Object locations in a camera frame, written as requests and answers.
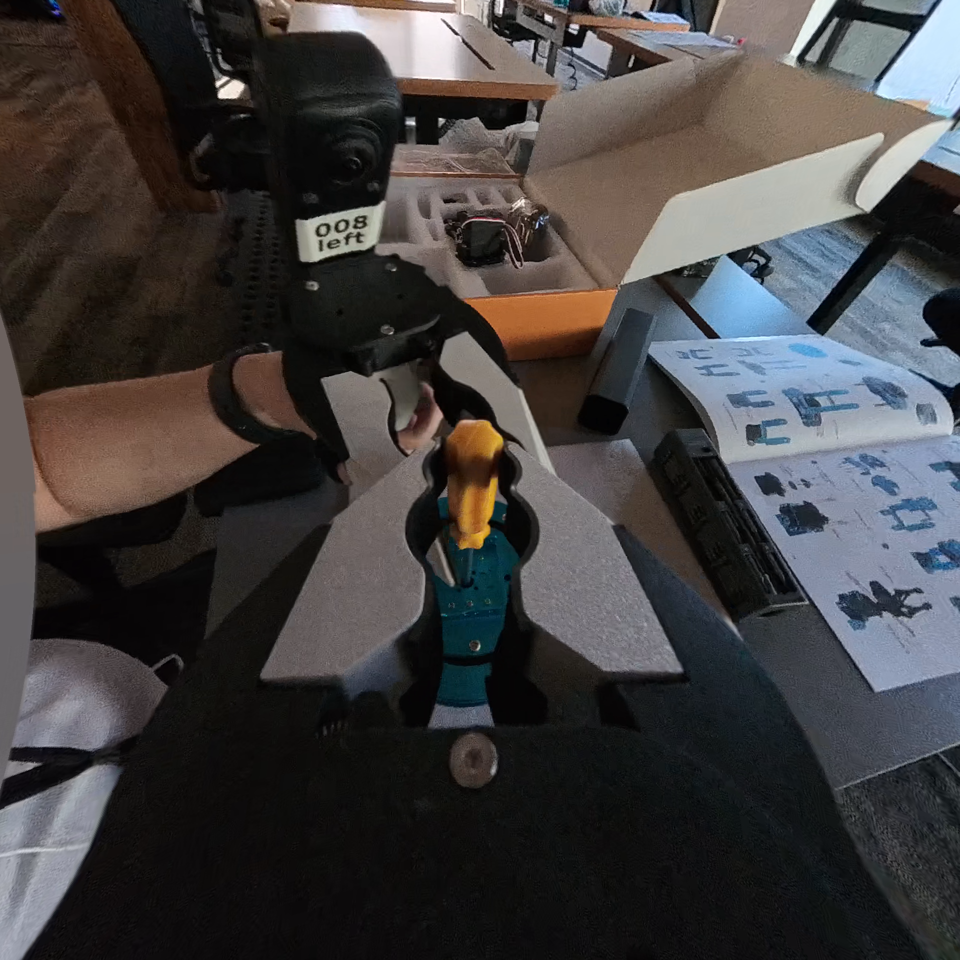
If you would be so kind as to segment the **clear plastic bags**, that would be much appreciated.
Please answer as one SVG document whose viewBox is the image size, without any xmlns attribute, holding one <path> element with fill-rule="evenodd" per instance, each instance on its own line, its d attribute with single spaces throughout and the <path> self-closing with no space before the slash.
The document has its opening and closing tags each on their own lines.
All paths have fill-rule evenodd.
<svg viewBox="0 0 960 960">
<path fill-rule="evenodd" d="M 390 174 L 413 178 L 519 180 L 529 166 L 538 121 L 493 130 L 478 118 L 453 122 L 436 145 L 398 145 Z"/>
</svg>

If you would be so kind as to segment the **grey foam box insert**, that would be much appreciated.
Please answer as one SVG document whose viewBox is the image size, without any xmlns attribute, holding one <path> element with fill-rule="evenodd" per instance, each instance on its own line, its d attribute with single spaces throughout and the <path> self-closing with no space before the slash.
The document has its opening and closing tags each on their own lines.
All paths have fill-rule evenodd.
<svg viewBox="0 0 960 960">
<path fill-rule="evenodd" d="M 393 179 L 387 192 L 380 240 L 375 251 L 424 268 L 460 299 L 594 290 L 596 282 L 552 228 L 544 258 L 516 269 L 509 259 L 473 268 L 457 257 L 446 221 L 463 210 L 506 213 L 524 193 L 510 179 L 411 177 Z"/>
</svg>

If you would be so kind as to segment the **black drawstring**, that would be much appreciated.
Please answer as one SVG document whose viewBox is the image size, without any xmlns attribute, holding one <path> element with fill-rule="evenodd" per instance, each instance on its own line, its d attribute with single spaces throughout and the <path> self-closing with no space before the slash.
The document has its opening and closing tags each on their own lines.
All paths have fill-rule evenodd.
<svg viewBox="0 0 960 960">
<path fill-rule="evenodd" d="M 28 769 L 6 777 L 1 790 L 1 809 L 24 802 L 60 786 L 98 766 L 123 766 L 136 749 L 135 735 L 116 744 L 86 750 L 68 747 L 16 747 L 9 752 L 10 762 L 27 764 Z"/>
</svg>

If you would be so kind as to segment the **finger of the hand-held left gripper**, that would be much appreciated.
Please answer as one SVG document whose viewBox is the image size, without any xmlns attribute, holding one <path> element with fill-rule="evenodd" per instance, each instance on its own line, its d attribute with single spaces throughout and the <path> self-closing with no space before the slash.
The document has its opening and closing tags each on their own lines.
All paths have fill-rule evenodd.
<svg viewBox="0 0 960 960">
<path fill-rule="evenodd" d="M 419 448 L 411 427 L 426 412 L 414 370 L 352 371 L 322 380 L 347 456 L 342 466 L 348 504 L 353 504 Z"/>
<path fill-rule="evenodd" d="M 435 400 L 447 423 L 488 421 L 551 474 L 553 462 L 522 388 L 470 333 L 443 345 L 431 372 Z"/>
</svg>

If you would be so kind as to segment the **black wristband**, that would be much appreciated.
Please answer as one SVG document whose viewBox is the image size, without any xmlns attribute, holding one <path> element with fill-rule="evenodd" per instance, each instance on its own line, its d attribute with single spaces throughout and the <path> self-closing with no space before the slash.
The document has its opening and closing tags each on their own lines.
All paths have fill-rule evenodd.
<svg viewBox="0 0 960 960">
<path fill-rule="evenodd" d="M 220 424 L 248 445 L 317 439 L 287 390 L 283 353 L 268 343 L 235 349 L 214 363 L 207 392 Z"/>
</svg>

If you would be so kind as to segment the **open instruction manual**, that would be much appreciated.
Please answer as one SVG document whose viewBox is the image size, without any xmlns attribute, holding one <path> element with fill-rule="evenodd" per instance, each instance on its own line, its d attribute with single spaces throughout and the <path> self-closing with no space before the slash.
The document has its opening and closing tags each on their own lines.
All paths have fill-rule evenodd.
<svg viewBox="0 0 960 960">
<path fill-rule="evenodd" d="M 654 342 L 870 687 L 959 670 L 959 446 L 927 380 L 820 335 Z"/>
</svg>

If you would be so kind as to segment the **black screwdriver bit case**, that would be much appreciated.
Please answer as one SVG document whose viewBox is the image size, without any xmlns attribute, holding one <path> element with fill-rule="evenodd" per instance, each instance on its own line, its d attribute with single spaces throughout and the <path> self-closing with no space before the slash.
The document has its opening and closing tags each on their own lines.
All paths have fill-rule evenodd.
<svg viewBox="0 0 960 960">
<path fill-rule="evenodd" d="M 734 622 L 810 604 L 702 429 L 668 432 L 650 463 L 654 485 Z"/>
</svg>

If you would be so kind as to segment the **person's left hand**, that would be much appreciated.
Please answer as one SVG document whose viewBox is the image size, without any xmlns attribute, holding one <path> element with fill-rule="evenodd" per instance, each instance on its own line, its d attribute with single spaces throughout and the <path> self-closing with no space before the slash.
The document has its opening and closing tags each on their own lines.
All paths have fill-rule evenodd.
<svg viewBox="0 0 960 960">
<path fill-rule="evenodd" d="M 263 428 L 261 433 L 270 436 L 270 443 L 311 442 L 337 482 L 353 485 L 346 465 L 349 452 L 321 380 L 292 397 L 283 353 L 263 342 L 238 356 L 230 376 L 241 408 Z"/>
</svg>

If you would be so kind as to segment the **grey desk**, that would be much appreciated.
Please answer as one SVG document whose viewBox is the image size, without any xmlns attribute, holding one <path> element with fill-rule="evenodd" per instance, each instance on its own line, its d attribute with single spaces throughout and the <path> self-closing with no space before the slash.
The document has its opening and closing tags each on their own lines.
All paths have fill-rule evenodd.
<svg viewBox="0 0 960 960">
<path fill-rule="evenodd" d="M 503 466 L 506 446 L 513 441 L 504 438 L 499 462 L 496 500 L 506 505 L 505 521 L 528 522 L 521 518 L 519 506 L 512 506 L 514 497 L 508 492 L 515 470 Z M 764 666 L 772 666 L 774 682 L 785 695 L 801 726 L 812 735 L 814 747 L 834 786 L 848 786 L 888 769 L 914 762 L 914 754 L 926 755 L 943 747 L 944 732 L 930 733 L 924 747 L 907 747 L 908 734 L 894 732 L 894 716 L 906 721 L 904 706 L 868 706 L 868 699 L 896 695 L 898 690 L 918 689 L 922 685 L 951 683 L 958 688 L 958 673 L 932 678 L 885 691 L 873 690 L 851 659 L 841 641 L 817 609 L 823 628 L 803 633 L 801 627 L 812 625 L 808 614 L 794 623 L 795 614 L 787 615 L 785 638 L 774 642 L 768 654 L 762 654 Z"/>
</svg>

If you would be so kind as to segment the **brown wooden table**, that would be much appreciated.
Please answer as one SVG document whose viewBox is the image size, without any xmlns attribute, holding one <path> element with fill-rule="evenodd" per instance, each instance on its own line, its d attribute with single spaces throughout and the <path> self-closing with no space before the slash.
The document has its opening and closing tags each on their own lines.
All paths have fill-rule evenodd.
<svg viewBox="0 0 960 960">
<path fill-rule="evenodd" d="M 603 76 L 619 76 L 633 67 L 659 66 L 685 56 L 702 59 L 719 52 L 740 51 L 742 42 L 726 41 L 690 29 L 690 23 L 673 14 L 651 9 L 632 10 L 619 3 L 618 15 L 591 11 L 589 2 L 504 2 L 504 14 L 533 36 L 534 50 L 546 45 L 544 68 L 554 76 L 560 51 L 581 48 L 592 33 L 610 49 L 607 64 L 598 66 Z"/>
<path fill-rule="evenodd" d="M 403 97 L 417 144 L 439 142 L 443 121 L 521 123 L 530 104 L 559 92 L 555 78 L 477 19 L 456 12 L 295 3 L 291 34 L 355 33 L 383 55 Z"/>
</svg>

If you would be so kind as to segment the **orange-handled screwdriver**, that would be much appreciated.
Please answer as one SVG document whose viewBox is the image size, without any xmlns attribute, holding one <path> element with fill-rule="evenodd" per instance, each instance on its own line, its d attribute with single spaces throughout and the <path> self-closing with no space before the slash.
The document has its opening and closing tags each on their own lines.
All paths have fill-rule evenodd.
<svg viewBox="0 0 960 960">
<path fill-rule="evenodd" d="M 492 533 L 504 438 L 487 419 L 460 420 L 442 444 L 448 554 L 459 587 L 474 582 L 475 555 Z"/>
</svg>

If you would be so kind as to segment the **person's left forearm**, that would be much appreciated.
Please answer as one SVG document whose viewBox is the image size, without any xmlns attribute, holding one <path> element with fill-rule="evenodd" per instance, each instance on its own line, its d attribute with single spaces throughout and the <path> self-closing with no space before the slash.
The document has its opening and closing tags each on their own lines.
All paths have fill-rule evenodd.
<svg viewBox="0 0 960 960">
<path fill-rule="evenodd" d="M 210 372 L 204 366 L 24 397 L 35 531 L 156 504 L 253 451 L 215 413 Z"/>
</svg>

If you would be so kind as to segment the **blue metal robot base part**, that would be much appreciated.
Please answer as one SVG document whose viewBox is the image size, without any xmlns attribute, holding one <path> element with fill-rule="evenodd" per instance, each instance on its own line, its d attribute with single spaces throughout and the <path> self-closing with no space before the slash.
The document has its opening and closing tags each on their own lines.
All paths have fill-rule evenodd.
<svg viewBox="0 0 960 960">
<path fill-rule="evenodd" d="M 441 669 L 429 720 L 435 729 L 490 727 L 487 678 L 503 632 L 512 573 L 519 556 L 502 531 L 506 505 L 494 503 L 482 547 L 460 549 L 452 536 L 449 501 L 438 498 L 442 525 L 427 558 L 440 618 Z"/>
</svg>

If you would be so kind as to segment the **black rectangular tube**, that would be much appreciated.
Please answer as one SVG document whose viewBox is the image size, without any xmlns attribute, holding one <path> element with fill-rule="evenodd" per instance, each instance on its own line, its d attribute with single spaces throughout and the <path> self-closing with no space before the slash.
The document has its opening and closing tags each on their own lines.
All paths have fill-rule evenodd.
<svg viewBox="0 0 960 960">
<path fill-rule="evenodd" d="M 620 432 L 630 414 L 655 327 L 653 314 L 625 310 L 587 388 L 579 426 L 605 436 Z"/>
</svg>

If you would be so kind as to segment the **person's white garment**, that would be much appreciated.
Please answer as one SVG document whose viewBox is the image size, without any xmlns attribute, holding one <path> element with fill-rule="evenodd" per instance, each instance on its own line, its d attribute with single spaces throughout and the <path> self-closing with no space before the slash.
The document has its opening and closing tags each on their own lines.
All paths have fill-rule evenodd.
<svg viewBox="0 0 960 960">
<path fill-rule="evenodd" d="M 98 750 L 139 736 L 166 691 L 150 665 L 113 647 L 34 640 L 11 749 Z M 8 760 L 3 782 L 26 769 Z M 120 773 L 120 766 L 98 766 L 2 809 L 2 958 L 23 958 L 56 911 Z"/>
</svg>

